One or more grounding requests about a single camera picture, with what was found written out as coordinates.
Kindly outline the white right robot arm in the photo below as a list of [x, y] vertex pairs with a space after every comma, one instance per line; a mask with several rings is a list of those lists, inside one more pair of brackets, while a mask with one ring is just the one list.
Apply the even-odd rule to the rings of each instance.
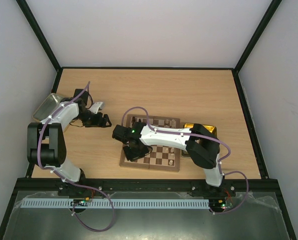
[[191, 128], [157, 127], [144, 122], [128, 128], [116, 125], [112, 138], [124, 144], [129, 161], [144, 157], [153, 145], [183, 150], [204, 170], [209, 194], [217, 196], [224, 190], [221, 161], [231, 154], [231, 149], [201, 124], [195, 123]]

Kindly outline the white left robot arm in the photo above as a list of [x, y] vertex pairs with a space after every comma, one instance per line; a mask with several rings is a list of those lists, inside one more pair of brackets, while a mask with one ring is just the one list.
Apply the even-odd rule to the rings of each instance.
[[64, 131], [79, 120], [85, 128], [109, 128], [112, 123], [101, 110], [104, 103], [94, 102], [89, 87], [77, 88], [72, 97], [51, 93], [34, 112], [27, 127], [27, 160], [59, 176], [64, 182], [77, 183], [84, 172], [67, 157]]

